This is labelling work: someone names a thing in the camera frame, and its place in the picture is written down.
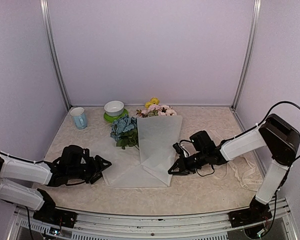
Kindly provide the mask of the blue fake flower bunch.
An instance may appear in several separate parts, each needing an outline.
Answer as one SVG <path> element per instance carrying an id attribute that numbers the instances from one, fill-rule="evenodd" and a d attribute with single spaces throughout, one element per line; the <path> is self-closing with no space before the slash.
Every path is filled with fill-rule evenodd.
<path id="1" fill-rule="evenodd" d="M 136 117 L 127 114 L 116 119 L 111 124 L 110 137 L 116 142 L 116 146 L 125 150 L 126 148 L 139 147 L 138 123 Z"/>

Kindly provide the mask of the pink fake flower bunch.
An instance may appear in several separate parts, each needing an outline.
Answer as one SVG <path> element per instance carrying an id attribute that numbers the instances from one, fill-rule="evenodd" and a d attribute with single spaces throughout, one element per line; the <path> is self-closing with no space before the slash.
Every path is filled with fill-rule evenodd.
<path id="1" fill-rule="evenodd" d="M 137 109 L 136 115 L 140 118 L 158 117 L 158 116 L 177 116 L 177 112 L 169 105 L 152 104 L 145 109 Z"/>

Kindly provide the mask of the yellow fake flower stem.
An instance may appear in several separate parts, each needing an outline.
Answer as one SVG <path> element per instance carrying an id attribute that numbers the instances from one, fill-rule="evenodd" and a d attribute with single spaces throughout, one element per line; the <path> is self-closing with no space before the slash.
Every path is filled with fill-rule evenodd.
<path id="1" fill-rule="evenodd" d="M 160 100 L 157 97 L 152 97 L 149 101 L 147 101 L 144 106 L 148 109 L 151 105 L 158 105 Z"/>

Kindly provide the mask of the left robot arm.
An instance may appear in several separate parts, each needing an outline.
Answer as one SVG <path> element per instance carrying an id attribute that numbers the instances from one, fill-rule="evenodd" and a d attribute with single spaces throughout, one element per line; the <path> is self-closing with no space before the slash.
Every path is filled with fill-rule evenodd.
<path id="1" fill-rule="evenodd" d="M 102 178 L 111 162 L 99 155 L 91 156 L 88 148 L 66 146 L 60 157 L 52 162 L 32 161 L 0 151 L 0 200 L 24 206 L 34 211 L 33 218 L 59 227 L 74 228 L 77 214 L 56 207 L 52 197 L 43 189 L 33 189 L 18 180 L 48 187 L 94 184 Z"/>

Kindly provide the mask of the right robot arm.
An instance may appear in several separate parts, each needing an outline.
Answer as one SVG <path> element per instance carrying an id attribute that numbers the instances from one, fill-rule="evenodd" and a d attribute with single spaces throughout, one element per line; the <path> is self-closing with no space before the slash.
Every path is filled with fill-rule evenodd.
<path id="1" fill-rule="evenodd" d="M 275 218 L 275 214 L 270 210 L 270 201 L 276 197 L 287 179 L 290 168 L 298 158 L 300 132 L 297 129 L 272 113 L 245 132 L 222 140 L 219 145 L 214 143 L 205 130 L 191 135 L 189 143 L 196 150 L 192 155 L 187 153 L 180 142 L 173 145 L 179 158 L 167 171 L 168 174 L 176 176 L 194 174 L 205 165 L 229 164 L 235 158 L 247 153 L 258 153 L 261 149 L 267 149 L 271 161 L 255 196 L 247 208 L 233 210 L 228 216 L 233 228 Z"/>

